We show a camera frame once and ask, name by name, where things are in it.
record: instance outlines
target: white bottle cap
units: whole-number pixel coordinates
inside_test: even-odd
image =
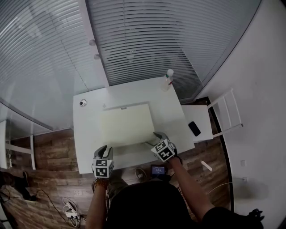
[[[168,69],[167,75],[168,75],[169,77],[172,77],[173,74],[174,74],[174,70],[173,70],[173,69]]]

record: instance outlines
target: wrist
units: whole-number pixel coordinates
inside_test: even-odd
[[[104,188],[105,190],[107,190],[108,184],[109,184],[108,179],[97,178],[97,179],[95,180],[94,190],[95,190],[97,187]]]
[[[178,165],[181,165],[180,159],[178,157],[172,157],[169,159],[169,163],[171,164],[171,166],[174,168]]]

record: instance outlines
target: smartphone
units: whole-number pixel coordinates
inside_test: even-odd
[[[191,129],[191,131],[193,132],[195,136],[198,136],[201,134],[201,131],[199,130],[195,122],[189,123],[189,128]]]

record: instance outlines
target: window blinds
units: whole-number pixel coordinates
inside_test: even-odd
[[[96,77],[76,0],[0,2],[0,97],[52,129],[72,125],[75,93]]]
[[[240,38],[260,1],[88,2],[110,85],[163,76],[172,68],[174,88],[183,99],[192,97],[223,54],[231,52],[227,48]]]

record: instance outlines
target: floor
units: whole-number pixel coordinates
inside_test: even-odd
[[[28,147],[29,139],[16,140],[12,143]],[[8,171],[19,177],[22,177],[23,170],[27,171],[30,177],[30,193],[36,193],[37,190],[43,189],[63,217],[65,217],[62,212],[63,197],[75,202],[80,214],[86,215],[93,196],[91,184],[94,176],[78,172],[73,130],[35,136],[34,147],[37,170],[31,169],[31,160],[28,155],[13,152],[13,168],[2,171]],[[189,174],[201,184],[206,193],[218,185],[228,182],[225,156],[219,138],[195,144],[194,149],[180,154],[180,157]],[[213,170],[209,171],[204,168],[201,165],[202,160],[209,164]],[[141,167],[149,170],[150,163],[143,164]],[[122,178],[128,184],[136,183],[134,167],[124,169]],[[175,175],[170,183],[178,186]],[[11,197],[20,197],[13,188],[7,187],[7,189],[10,191]],[[1,189],[1,191],[8,194],[6,189]],[[13,198],[4,203],[4,208],[11,214],[10,217],[14,218],[14,223],[18,225],[18,228],[71,228],[59,216],[43,192],[39,192],[37,197],[37,202],[26,202],[23,199]],[[229,208],[229,185],[215,189],[209,194],[209,197],[215,206]],[[81,222],[81,228],[84,228],[84,221]]]

